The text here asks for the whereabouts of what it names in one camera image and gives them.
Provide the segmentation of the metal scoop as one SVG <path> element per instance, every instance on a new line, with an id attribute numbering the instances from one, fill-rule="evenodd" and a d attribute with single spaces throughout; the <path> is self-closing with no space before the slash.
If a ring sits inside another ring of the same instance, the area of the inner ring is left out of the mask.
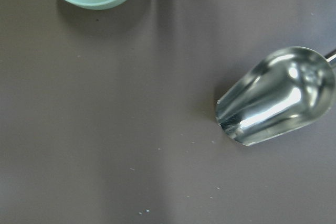
<path id="1" fill-rule="evenodd" d="M 279 49 L 218 101 L 215 118 L 232 140 L 252 146 L 307 126 L 335 103 L 335 51 Z"/>

